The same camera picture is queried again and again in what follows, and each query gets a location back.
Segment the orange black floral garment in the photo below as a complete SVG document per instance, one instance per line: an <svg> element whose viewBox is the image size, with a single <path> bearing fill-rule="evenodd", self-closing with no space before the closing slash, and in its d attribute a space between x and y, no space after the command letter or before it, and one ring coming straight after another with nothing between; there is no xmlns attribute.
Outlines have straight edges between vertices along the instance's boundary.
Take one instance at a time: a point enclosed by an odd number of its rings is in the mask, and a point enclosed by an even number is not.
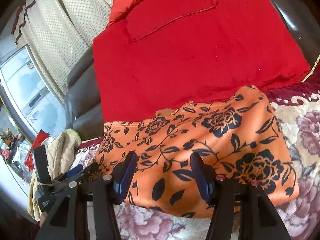
<svg viewBox="0 0 320 240"><path fill-rule="evenodd" d="M191 170L193 153L227 178L243 184L257 180L274 205L299 194L281 126L267 96L254 86L223 102L190 102L152 119L106 122L94 156L98 174L110 174L130 151L138 164L125 202L171 215L212 214Z"/></svg>

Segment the beige quilted jacket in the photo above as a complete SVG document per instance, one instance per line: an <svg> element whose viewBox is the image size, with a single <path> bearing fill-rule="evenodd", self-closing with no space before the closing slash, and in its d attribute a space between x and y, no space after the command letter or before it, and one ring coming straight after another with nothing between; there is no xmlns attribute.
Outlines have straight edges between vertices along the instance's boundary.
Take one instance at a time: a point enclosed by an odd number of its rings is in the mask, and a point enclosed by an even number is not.
<svg viewBox="0 0 320 240"><path fill-rule="evenodd" d="M57 137L49 137L41 143L46 149L48 161L47 167L52 179L57 178L70 169L75 158L75 151L80 144L80 136L71 128L66 129ZM27 211L37 222L40 221L42 215L42 211L40 210L35 197L38 185L36 173L33 171L30 182Z"/></svg>

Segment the red paper decoration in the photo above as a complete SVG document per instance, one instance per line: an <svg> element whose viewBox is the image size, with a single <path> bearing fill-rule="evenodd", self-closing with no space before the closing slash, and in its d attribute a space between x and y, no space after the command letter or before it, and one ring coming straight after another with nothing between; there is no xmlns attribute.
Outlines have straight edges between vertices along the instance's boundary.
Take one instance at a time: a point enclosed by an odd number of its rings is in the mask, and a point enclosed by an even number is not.
<svg viewBox="0 0 320 240"><path fill-rule="evenodd" d="M45 131L43 131L42 129L39 131L39 133L37 134L37 136L35 137L31 148L24 160L24 165L28 168L28 171L31 171L34 169L34 164L33 164L33 150L37 147L39 147L43 141L45 139L47 139L48 137L50 137L50 133L46 133Z"/></svg>

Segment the cluttered side shelf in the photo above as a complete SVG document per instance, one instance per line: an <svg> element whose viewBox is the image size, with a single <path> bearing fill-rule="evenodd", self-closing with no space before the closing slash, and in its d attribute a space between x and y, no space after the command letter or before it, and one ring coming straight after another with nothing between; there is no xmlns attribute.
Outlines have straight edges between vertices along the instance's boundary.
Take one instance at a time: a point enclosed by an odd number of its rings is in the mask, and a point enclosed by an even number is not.
<svg viewBox="0 0 320 240"><path fill-rule="evenodd" d="M30 184L32 171L25 164L31 144L21 133L14 135L10 128L1 129L1 157L5 163L24 181Z"/></svg>

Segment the floral maroon bed blanket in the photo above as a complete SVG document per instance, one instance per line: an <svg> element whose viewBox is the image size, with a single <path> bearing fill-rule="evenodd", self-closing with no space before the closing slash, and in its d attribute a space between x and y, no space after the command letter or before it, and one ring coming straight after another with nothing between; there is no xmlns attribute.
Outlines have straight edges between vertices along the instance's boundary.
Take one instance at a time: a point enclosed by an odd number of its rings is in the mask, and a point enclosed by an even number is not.
<svg viewBox="0 0 320 240"><path fill-rule="evenodd" d="M291 87L269 91L256 87L270 102L297 175L297 198L276 205L292 239L319 239L319 68L312 71L303 82ZM175 113L179 108L158 111L155 117ZM74 165L96 163L94 156L103 136L83 142ZM175 216L125 200L116 207L123 239L204 239L210 217Z"/></svg>

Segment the red folded blanket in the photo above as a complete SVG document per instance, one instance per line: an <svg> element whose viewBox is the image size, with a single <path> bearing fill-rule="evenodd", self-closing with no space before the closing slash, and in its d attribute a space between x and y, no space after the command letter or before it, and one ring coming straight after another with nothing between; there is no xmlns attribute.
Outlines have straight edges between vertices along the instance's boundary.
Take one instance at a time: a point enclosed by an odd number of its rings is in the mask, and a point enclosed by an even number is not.
<svg viewBox="0 0 320 240"><path fill-rule="evenodd" d="M299 83L310 66L270 0L143 0L93 41L105 121Z"/></svg>

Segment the cream dotted curtain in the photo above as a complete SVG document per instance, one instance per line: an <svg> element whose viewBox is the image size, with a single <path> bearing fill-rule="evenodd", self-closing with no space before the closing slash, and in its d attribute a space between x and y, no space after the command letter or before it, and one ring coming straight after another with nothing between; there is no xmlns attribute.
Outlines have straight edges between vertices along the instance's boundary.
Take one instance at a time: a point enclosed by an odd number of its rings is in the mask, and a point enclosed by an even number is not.
<svg viewBox="0 0 320 240"><path fill-rule="evenodd" d="M62 100L67 76L108 24L113 0L23 0L11 29L28 44L49 87Z"/></svg>

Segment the window with metal frame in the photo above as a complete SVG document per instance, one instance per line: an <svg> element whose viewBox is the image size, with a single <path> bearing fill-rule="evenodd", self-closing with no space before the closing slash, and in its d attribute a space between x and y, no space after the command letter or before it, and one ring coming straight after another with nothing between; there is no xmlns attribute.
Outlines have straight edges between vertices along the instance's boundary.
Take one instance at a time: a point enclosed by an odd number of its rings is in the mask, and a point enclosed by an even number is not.
<svg viewBox="0 0 320 240"><path fill-rule="evenodd" d="M51 136L65 130L66 116L28 45L1 63L1 99L18 129L33 141L40 130Z"/></svg>

